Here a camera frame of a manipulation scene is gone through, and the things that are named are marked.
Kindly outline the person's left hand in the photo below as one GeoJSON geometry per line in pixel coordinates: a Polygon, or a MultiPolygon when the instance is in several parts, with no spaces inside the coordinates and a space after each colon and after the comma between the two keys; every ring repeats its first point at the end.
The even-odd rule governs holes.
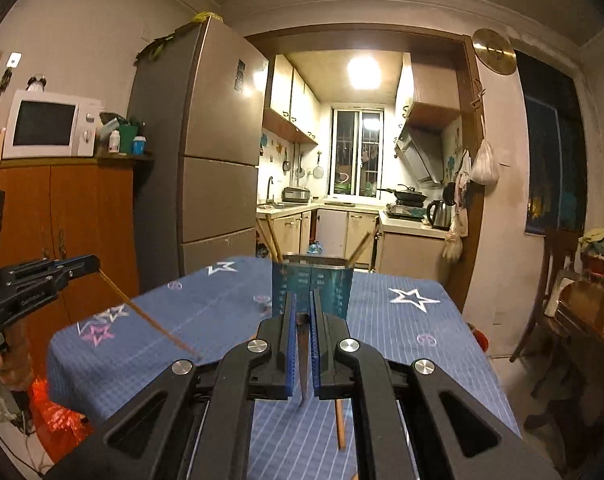
{"type": "Polygon", "coordinates": [[[6,328],[9,349],[0,351],[0,388],[25,391],[32,384],[33,369],[26,325],[23,320],[6,328]]]}

